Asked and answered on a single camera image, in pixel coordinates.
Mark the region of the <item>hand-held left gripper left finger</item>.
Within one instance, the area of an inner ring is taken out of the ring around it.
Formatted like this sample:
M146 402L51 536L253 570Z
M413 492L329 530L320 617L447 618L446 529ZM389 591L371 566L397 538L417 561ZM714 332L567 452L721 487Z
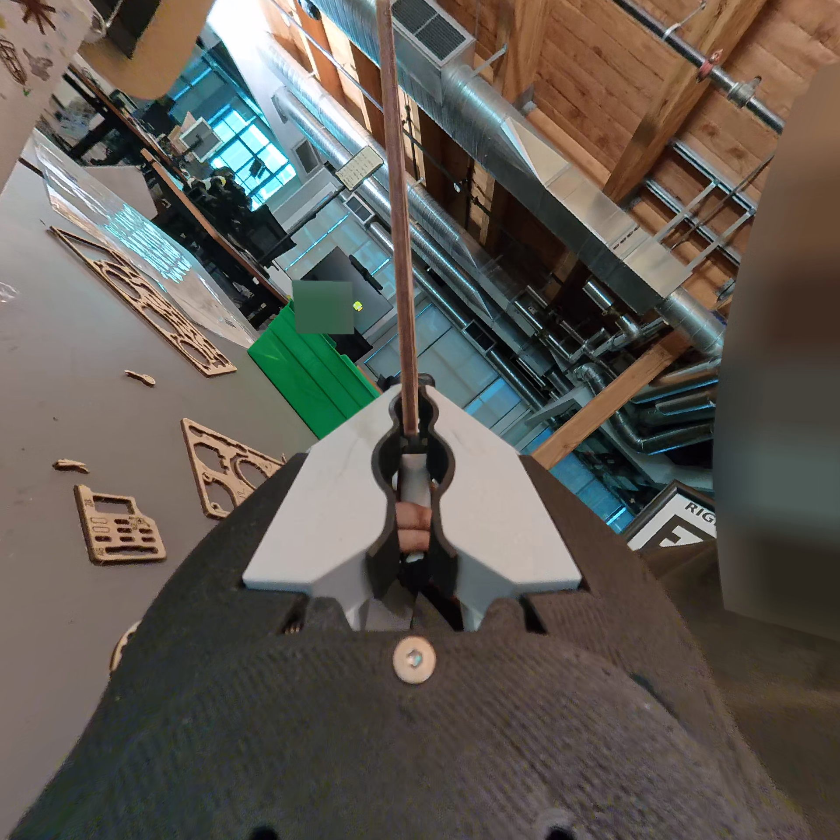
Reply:
M364 558L386 517L372 458L399 392L392 386L310 447L243 574L247 589L332 598L361 629L373 596Z

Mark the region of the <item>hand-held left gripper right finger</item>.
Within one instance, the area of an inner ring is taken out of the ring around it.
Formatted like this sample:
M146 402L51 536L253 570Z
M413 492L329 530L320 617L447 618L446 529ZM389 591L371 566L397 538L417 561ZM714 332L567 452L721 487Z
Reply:
M430 580L457 601L464 629L497 600L578 590L583 574L518 451L431 385L422 406L437 485Z

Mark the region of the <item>thin wooden puzzle sheet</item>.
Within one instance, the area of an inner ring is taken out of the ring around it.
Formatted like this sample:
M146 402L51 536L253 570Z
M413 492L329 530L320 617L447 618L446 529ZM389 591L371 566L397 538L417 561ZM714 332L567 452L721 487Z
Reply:
M413 255L408 213L404 145L393 36L392 3L377 1L375 18L380 46L382 108L388 193L391 206L393 263L400 345L402 425L404 436L419 439L418 369L415 332Z

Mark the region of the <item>grey desk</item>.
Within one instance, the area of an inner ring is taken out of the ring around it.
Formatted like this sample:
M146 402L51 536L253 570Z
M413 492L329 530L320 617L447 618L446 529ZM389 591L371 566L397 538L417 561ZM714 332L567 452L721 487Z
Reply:
M6 838L78 740L138 622L214 521L203 513L181 420L265 455L315 436L246 349L211 341L237 371L206 378L50 232L56 213L32 165L2 194L1 832ZM125 370L152 375L147 387ZM75 459L87 475L52 468ZM157 524L159 563L89 560L82 484L133 497Z

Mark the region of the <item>person's right hand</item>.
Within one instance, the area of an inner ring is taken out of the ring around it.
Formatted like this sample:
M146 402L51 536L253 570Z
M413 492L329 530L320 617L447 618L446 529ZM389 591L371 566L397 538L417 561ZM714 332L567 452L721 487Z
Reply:
M404 555L420 553L429 549L433 511L410 501L395 504L395 523L400 551Z

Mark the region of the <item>wooden puzzle sheet round cutouts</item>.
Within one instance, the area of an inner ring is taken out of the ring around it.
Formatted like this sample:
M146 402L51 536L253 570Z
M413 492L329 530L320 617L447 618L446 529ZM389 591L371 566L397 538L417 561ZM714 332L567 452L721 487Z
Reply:
M189 418L183 418L181 426L198 496L208 518L225 519L287 463L285 455L264 455Z

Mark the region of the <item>green plastic bin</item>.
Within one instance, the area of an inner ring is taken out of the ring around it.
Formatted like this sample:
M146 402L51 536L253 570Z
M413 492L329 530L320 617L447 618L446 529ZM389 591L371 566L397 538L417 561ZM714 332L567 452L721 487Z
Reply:
M290 301L248 349L251 360L317 439L364 409L381 392L320 333L299 334Z

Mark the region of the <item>wooden beam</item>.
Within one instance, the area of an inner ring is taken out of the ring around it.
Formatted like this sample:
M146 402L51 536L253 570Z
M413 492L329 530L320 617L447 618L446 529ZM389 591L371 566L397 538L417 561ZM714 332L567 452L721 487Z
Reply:
M671 332L595 395L537 447L531 457L545 469L555 467L689 347L690 342L685 336L676 331Z

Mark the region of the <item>black white marker board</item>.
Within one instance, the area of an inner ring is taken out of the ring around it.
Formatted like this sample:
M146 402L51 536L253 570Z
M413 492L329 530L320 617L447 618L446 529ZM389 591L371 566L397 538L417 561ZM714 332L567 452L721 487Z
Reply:
M671 481L624 529L631 550L683 547L717 539L716 503L707 494Z

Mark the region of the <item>small wooden puzzle sheet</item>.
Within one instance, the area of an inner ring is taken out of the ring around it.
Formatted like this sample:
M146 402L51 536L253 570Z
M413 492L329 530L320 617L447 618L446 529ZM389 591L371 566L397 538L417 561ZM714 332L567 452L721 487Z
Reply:
M133 497L96 492L85 485L75 485L73 490L93 564L149 564L167 559L160 530Z

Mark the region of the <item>round wooden puzzle piece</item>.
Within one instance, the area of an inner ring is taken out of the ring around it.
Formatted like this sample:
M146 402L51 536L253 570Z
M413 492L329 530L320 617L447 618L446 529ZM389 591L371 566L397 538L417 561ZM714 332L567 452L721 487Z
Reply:
M109 677L113 675L115 670L119 667L119 664L122 660L124 650L128 646L130 640L134 637L140 627L141 621L133 623L126 631L122 633L118 642L115 644L112 653L110 655L109 663L108 663L108 675Z

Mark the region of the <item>dark grey screen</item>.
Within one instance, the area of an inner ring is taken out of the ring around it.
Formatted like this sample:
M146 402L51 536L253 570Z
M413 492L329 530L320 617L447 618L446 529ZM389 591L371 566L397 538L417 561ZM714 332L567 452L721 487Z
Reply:
M363 334L392 310L372 273L340 248L291 285L296 329L302 334Z

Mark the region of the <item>wooden workbench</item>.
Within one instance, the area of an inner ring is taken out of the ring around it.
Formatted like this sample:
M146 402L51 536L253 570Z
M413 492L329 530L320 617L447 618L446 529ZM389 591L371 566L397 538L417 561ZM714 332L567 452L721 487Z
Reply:
M70 65L63 76L81 98L89 104L101 122L90 129L71 149L68 156L75 162L111 133L118 133L120 142L103 160L104 165L115 165L124 160L137 161L149 170L162 184L166 196L173 199L170 216L179 217L186 225L200 229L201 234L187 236L189 243L209 252L215 267L231 281L246 286L249 297L242 310L254 328L260 328L287 305L287 298L269 283L264 267L243 240L256 226L251 212L245 213L242 204L231 204L226 185L205 187L203 180L192 177L184 160L193 155L192 146L184 144L184 151L177 146L180 140L171 141L168 133L158 128L175 131L179 128L172 120L166 104L173 104L169 97L151 103L152 119L143 113L138 119L127 113L115 99L120 91L105 94L93 77L83 69Z

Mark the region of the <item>long wooden puzzle sheet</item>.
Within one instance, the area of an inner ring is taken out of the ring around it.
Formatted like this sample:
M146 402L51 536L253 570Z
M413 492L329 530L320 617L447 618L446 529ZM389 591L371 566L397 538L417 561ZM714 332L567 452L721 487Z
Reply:
M52 226L49 232L206 378L237 371L235 364L117 251L59 227Z

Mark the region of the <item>person's dark clothing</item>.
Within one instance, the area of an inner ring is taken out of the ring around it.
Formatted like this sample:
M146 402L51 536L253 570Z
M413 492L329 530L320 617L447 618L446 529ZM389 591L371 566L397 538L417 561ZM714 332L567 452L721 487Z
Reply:
M727 705L814 838L839 838L839 644L725 609L717 544L639 551L684 617Z

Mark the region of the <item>clear plastic sheet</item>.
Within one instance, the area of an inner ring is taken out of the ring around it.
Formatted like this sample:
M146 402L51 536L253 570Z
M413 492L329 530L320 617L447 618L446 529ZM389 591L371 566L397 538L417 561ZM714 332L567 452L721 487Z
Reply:
M234 303L183 247L45 135L31 142L56 212L126 258L196 325L247 349L257 339Z

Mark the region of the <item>printed cardboard box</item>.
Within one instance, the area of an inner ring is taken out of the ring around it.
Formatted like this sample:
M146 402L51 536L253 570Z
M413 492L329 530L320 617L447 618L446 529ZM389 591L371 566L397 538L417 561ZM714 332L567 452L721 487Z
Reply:
M94 9L82 1L1 2L1 187L70 59Z

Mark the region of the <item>silver ventilation duct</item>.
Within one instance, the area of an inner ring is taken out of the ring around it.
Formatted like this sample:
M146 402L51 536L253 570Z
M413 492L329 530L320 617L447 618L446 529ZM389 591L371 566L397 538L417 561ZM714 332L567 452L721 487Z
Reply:
M626 305L720 356L726 327L682 287L687 267L479 75L475 39L434 2L392 5L404 92Z

